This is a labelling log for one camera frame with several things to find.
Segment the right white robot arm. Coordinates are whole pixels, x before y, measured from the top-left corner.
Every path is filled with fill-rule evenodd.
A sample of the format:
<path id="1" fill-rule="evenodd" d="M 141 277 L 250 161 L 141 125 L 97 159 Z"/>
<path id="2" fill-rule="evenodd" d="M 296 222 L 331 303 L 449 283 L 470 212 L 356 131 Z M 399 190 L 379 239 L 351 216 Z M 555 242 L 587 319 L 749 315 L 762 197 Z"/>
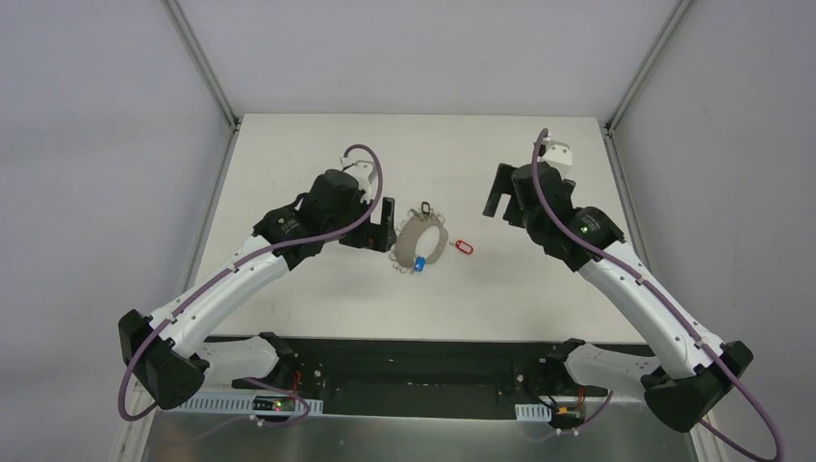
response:
<path id="1" fill-rule="evenodd" d="M 567 395 L 580 386 L 599 387 L 643 401 L 664 425 L 688 432 L 733 387 L 753 359 L 740 341 L 725 343 L 667 296 L 652 279 L 624 232 L 601 209 L 575 207 L 573 180 L 546 162 L 536 167 L 501 164 L 484 216 L 493 217 L 503 195 L 503 219 L 527 232 L 547 256 L 562 261 L 598 289 L 646 341 L 649 356 L 607 350 L 569 339 L 543 365 L 548 385 Z"/>

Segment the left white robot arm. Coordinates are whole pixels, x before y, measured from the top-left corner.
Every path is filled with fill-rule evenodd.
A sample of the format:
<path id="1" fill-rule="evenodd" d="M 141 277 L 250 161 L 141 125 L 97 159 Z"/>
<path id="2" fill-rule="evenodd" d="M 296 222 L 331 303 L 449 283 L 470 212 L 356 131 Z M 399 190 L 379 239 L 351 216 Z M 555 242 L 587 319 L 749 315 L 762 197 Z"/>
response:
<path id="1" fill-rule="evenodd" d="M 369 162 L 328 169 L 295 201 L 268 211 L 242 245 L 207 279 L 143 315 L 126 313 L 117 329 L 128 382 L 135 377 L 156 407 L 169 410 L 205 384 L 260 379 L 286 387 L 293 363 L 270 336 L 223 345 L 208 337 L 258 291 L 318 255 L 331 241 L 384 252 L 394 234 L 394 202 Z"/>

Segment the red key tag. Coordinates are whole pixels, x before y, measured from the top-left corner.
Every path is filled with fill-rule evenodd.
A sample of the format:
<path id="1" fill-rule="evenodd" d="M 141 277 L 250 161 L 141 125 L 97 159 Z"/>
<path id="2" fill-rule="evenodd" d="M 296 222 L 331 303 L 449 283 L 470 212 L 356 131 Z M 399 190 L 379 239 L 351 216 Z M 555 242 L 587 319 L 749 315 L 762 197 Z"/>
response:
<path id="1" fill-rule="evenodd" d="M 449 245 L 465 255 L 472 255 L 474 253 L 474 247 L 463 240 L 449 242 Z"/>

